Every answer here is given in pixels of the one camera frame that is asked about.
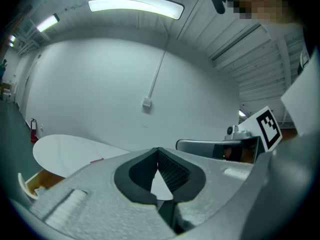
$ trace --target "ceiling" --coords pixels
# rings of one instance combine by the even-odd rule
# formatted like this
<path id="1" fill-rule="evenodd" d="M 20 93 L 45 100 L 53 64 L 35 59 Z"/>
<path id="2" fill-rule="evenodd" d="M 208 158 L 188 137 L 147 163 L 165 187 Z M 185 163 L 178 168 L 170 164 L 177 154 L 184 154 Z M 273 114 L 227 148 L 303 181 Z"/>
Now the ceiling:
<path id="1" fill-rule="evenodd" d="M 226 8 L 217 14 L 211 0 L 172 0 L 184 5 L 179 20 L 136 10 L 91 12 L 89 0 L 29 0 L 32 11 L 19 25 L 19 53 L 38 48 L 46 40 L 89 26 L 126 26 L 169 35 L 206 55 L 214 67 L 239 83 L 240 108 L 249 117 L 265 106 L 283 128 L 294 127 L 280 97 L 297 78 L 303 35 L 300 28 L 268 28 L 241 19 Z M 44 33 L 35 26 L 56 13 L 60 21 Z"/>

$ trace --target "desk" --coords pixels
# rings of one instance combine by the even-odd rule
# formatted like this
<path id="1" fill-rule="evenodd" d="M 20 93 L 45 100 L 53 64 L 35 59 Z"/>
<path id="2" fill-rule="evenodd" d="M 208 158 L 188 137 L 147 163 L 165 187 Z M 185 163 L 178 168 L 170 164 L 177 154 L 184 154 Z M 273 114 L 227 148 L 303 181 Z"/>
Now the desk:
<path id="1" fill-rule="evenodd" d="M 129 153 L 107 144 L 70 135 L 49 135 L 39 139 L 33 147 L 33 157 L 45 170 L 67 178 L 90 162 Z M 151 193 L 158 200 L 172 200 L 173 196 L 157 171 Z"/>

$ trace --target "fluorescent light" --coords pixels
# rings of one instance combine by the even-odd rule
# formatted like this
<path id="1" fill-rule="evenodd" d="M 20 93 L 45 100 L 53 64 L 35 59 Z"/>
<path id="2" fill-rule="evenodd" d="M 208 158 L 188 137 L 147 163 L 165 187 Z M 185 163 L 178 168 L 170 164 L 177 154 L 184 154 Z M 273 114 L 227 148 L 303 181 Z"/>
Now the fluorescent light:
<path id="1" fill-rule="evenodd" d="M 179 20 L 184 6 L 167 0 L 91 0 L 92 12 L 112 9 L 130 9 L 161 14 Z"/>
<path id="2" fill-rule="evenodd" d="M 246 115 L 245 115 L 245 113 L 243 113 L 241 110 L 239 110 L 239 116 L 240 116 L 240 117 L 245 117 Z"/>
<path id="3" fill-rule="evenodd" d="M 60 19 L 56 14 L 50 16 L 47 18 L 44 22 L 42 22 L 40 25 L 38 25 L 36 28 L 42 32 L 45 31 L 47 28 L 51 27 L 53 24 L 56 24 Z"/>

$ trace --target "corrugated metal ceiling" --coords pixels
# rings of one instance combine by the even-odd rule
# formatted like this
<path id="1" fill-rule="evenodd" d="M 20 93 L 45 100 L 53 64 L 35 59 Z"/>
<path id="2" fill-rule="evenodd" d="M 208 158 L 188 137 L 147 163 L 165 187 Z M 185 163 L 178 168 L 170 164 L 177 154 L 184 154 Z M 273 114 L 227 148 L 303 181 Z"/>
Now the corrugated metal ceiling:
<path id="1" fill-rule="evenodd" d="M 168 33 L 212 59 L 214 67 L 233 76 L 239 83 L 240 107 L 253 115 L 269 106 L 278 122 L 283 121 L 285 108 L 280 97 L 287 89 L 284 62 L 277 40 L 272 40 L 261 25 L 240 19 L 232 8 L 217 14 L 211 0 L 172 0 L 184 5 L 179 20 L 135 10 L 91 12 L 89 0 L 42 0 L 28 18 L 35 24 L 57 13 L 60 22 L 46 31 L 49 37 L 89 26 L 127 26 Z M 20 29 L 28 24 L 26 19 Z M 290 60 L 291 79 L 297 78 L 303 47 L 301 31 L 284 36 Z M 292 127 L 286 116 L 284 127 Z"/>

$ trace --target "fire extinguisher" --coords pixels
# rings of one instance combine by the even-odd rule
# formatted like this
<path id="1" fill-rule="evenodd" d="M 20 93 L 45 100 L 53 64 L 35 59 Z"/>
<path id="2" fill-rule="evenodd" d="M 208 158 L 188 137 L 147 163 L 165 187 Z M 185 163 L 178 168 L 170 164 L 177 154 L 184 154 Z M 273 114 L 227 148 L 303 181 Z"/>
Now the fire extinguisher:
<path id="1" fill-rule="evenodd" d="M 31 120 L 31 143 L 37 142 L 37 120 L 32 118 Z"/>

